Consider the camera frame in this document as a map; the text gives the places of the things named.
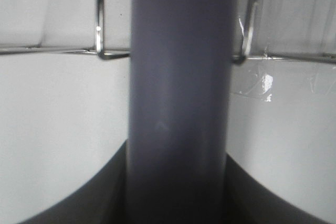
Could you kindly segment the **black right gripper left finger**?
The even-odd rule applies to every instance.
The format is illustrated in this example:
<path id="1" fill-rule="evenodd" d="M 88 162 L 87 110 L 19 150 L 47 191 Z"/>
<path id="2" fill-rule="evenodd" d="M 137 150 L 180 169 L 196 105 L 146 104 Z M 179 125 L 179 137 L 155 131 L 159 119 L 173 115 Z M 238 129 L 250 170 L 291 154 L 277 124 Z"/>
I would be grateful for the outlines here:
<path id="1" fill-rule="evenodd" d="M 74 193 L 22 223 L 125 223 L 126 146 Z"/>

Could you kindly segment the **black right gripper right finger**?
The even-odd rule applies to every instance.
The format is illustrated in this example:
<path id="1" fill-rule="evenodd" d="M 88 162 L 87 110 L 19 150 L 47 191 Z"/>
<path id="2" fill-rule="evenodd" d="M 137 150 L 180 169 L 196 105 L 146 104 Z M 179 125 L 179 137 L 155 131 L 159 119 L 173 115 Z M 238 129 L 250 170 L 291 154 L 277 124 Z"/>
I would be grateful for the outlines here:
<path id="1" fill-rule="evenodd" d="M 226 182 L 252 223 L 335 223 L 335 173 L 267 166 L 265 174 L 254 177 L 228 156 Z"/>

